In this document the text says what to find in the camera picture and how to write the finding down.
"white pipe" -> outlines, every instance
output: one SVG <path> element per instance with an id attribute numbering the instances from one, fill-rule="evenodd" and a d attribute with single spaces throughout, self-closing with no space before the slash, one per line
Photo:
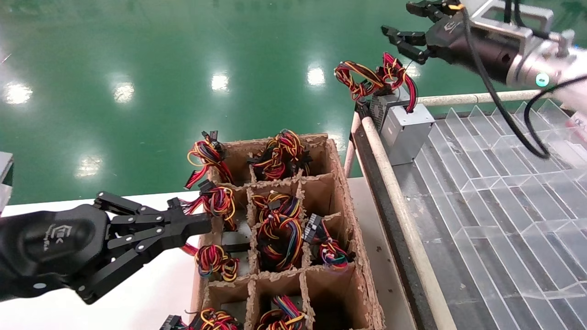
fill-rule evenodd
<path id="1" fill-rule="evenodd" d="M 438 329 L 456 330 L 457 327 L 448 309 L 446 299 L 444 299 L 430 260 L 424 250 L 424 245 L 416 228 L 416 222 L 406 204 L 392 165 L 387 158 L 381 139 L 379 139 L 375 124 L 373 124 L 373 119 L 371 117 L 365 117 L 362 119 L 362 124 L 369 144 L 371 145 L 373 155 L 375 156 L 375 162 L 381 171 L 383 183 L 392 201 L 397 220 L 402 228 L 411 258 L 416 266 L 416 271 L 420 277 L 436 325 Z"/>
<path id="2" fill-rule="evenodd" d="M 498 92 L 497 95 L 504 102 L 530 100 L 540 92 L 539 89 L 518 90 L 514 92 Z M 489 93 L 425 96 L 418 98 L 418 103 L 425 106 L 467 105 L 475 103 L 491 103 L 493 99 Z"/>
<path id="3" fill-rule="evenodd" d="M 361 125 L 361 119 L 359 114 L 355 111 L 353 115 L 353 123 L 350 125 L 350 133 L 354 134 L 357 131 L 357 127 Z M 349 139 L 349 144 L 346 147 L 345 156 L 345 177 L 350 177 L 350 171 L 353 169 L 353 162 L 355 160 L 355 145 Z"/>

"white table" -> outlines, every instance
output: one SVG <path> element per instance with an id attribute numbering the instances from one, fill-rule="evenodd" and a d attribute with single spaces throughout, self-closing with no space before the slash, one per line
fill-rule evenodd
<path id="1" fill-rule="evenodd" d="M 350 179 L 373 278 L 379 291 L 388 329 L 412 328 L 407 303 L 385 239 L 375 205 L 364 178 Z M 158 210 L 167 208 L 173 197 L 196 199 L 197 191 L 130 196 L 129 200 Z M 35 211 L 68 210 L 93 200 L 7 206 L 2 215 Z M 198 237 L 188 242 L 197 245 Z M 0 303 L 0 328 L 43 330 L 157 330 L 169 314 L 181 315 L 190 308 L 194 279 L 193 258 L 180 249 L 163 252 L 144 268 L 110 291 L 93 305 L 86 305 L 72 290 L 61 289 L 31 299 Z"/>

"yellow wire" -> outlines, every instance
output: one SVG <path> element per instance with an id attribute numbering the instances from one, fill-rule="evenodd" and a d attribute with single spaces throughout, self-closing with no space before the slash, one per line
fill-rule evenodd
<path id="1" fill-rule="evenodd" d="M 461 9 L 465 8 L 465 5 L 463 5 L 463 4 L 458 4 L 458 5 L 448 5 L 448 8 L 449 8 L 449 9 L 452 9 L 452 10 L 454 10 L 454 11 L 459 11 L 459 10 L 461 10 Z"/>

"green epoxy floor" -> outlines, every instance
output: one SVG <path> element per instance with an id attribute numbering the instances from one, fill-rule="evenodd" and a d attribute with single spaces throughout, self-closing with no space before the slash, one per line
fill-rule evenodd
<path id="1" fill-rule="evenodd" d="M 555 11 L 587 46 L 587 0 Z M 398 0 L 8 0 L 0 4 L 0 150 L 11 204 L 181 190 L 202 130 L 222 141 L 327 132 L 344 153 L 341 60 L 375 67 L 388 24 L 425 31 Z M 412 64 L 422 96 L 483 92 L 439 60 Z"/>

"black connector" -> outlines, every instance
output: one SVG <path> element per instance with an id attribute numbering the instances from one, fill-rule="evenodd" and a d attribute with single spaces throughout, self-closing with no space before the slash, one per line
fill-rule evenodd
<path id="1" fill-rule="evenodd" d="M 273 211 L 273 210 L 277 210 L 281 207 L 281 202 L 279 200 L 274 200 L 272 202 L 269 202 L 269 204 L 267 204 L 267 207 Z"/>
<path id="2" fill-rule="evenodd" d="M 218 131 L 217 130 L 211 130 L 210 131 L 210 141 L 211 142 L 217 142 L 218 141 Z"/>
<path id="3" fill-rule="evenodd" d="M 189 324 L 189 329 L 201 329 L 202 325 L 204 325 L 204 320 L 200 317 L 200 312 L 196 315 L 197 316 Z"/>
<path id="4" fill-rule="evenodd" d="M 222 249 L 226 253 L 246 252 L 251 249 L 250 243 L 227 244 L 222 245 Z"/>
<path id="5" fill-rule="evenodd" d="M 159 330 L 176 330 L 180 325 L 181 317 L 169 315 Z"/>
<path id="6" fill-rule="evenodd" d="M 200 182 L 198 184 L 198 187 L 200 188 L 200 195 L 205 195 L 205 194 L 211 194 L 210 190 L 216 188 L 216 185 L 212 181 L 206 179 L 206 180 Z"/>
<path id="7" fill-rule="evenodd" d="M 306 228 L 303 229 L 303 240 L 312 243 L 314 241 L 314 236 L 316 236 L 316 232 L 318 230 L 318 226 L 322 224 L 322 217 L 312 213 L 310 215 L 310 220 L 306 224 Z"/>
<path id="8" fill-rule="evenodd" d="M 312 156 L 310 156 L 310 150 L 306 149 L 303 151 L 302 154 L 302 162 L 303 163 L 310 163 L 311 161 L 313 161 Z"/>
<path id="9" fill-rule="evenodd" d="M 177 197 L 173 197 L 172 199 L 167 201 L 167 206 L 169 206 L 169 208 L 181 208 L 180 199 Z"/>

